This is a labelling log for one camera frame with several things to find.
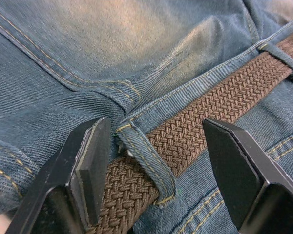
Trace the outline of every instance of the brown woven belt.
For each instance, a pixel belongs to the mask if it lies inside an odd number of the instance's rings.
[[[278,47],[293,58],[293,34]],[[147,137],[179,176],[206,149],[203,119],[237,121],[291,72],[279,59],[263,52]],[[155,184],[134,158],[114,160],[108,167],[99,224],[88,233],[126,233],[158,196]]]

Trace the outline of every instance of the faded denim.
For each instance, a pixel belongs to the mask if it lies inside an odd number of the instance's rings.
[[[207,152],[175,179],[145,134],[291,33],[293,0],[0,1],[0,212],[74,127],[108,117],[110,160],[126,147],[161,194],[136,233],[236,232]],[[293,178],[292,82],[238,125]]]

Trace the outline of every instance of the belt loop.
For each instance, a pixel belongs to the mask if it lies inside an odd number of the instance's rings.
[[[293,58],[288,55],[286,52],[281,50],[278,46],[267,42],[260,45],[258,48],[258,51],[267,51],[272,56],[278,58],[283,63],[285,63],[288,67],[290,67],[293,70]]]
[[[133,122],[122,124],[116,134],[156,184],[160,192],[155,202],[160,208],[167,206],[176,197],[176,181],[171,168],[162,160],[146,136]]]

